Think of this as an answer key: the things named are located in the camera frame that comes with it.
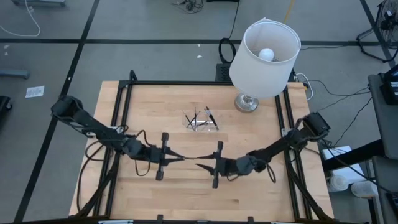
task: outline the lamp base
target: lamp base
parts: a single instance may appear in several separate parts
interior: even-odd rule
[[[235,98],[235,107],[242,113],[251,113],[259,106],[259,100],[240,93]]]

